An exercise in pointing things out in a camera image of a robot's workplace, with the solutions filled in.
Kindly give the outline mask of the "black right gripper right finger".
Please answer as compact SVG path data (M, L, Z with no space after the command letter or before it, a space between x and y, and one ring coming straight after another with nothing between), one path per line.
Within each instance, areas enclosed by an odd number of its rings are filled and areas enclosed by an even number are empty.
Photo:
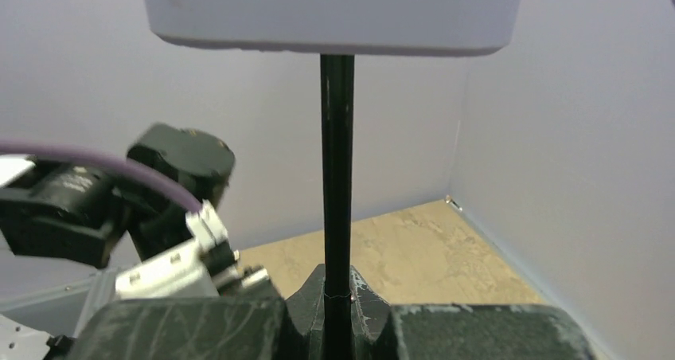
M391 308L389 359L594 359L585 333L548 305L409 304Z

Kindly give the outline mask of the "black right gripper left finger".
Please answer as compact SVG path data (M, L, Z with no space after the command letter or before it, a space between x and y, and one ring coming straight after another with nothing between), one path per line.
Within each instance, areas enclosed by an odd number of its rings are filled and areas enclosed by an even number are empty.
M281 299L136 299L96 312L69 359L271 359L286 320Z

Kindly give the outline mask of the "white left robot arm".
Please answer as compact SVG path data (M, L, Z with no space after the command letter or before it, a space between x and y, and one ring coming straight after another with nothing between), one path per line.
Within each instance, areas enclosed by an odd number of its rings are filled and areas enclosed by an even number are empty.
M16 256L96 268L75 291L1 304L4 359L62 359L115 299L215 296L239 259L216 209L235 155L214 135L150 126L124 158L3 141L1 234Z

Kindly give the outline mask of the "lavender folding umbrella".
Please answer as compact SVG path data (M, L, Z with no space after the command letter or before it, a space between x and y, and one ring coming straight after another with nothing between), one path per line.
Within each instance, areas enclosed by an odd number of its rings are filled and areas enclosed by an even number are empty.
M150 31L194 49L316 53L326 278L322 356L356 356L350 316L355 60L479 57L507 46L521 0L143 0Z

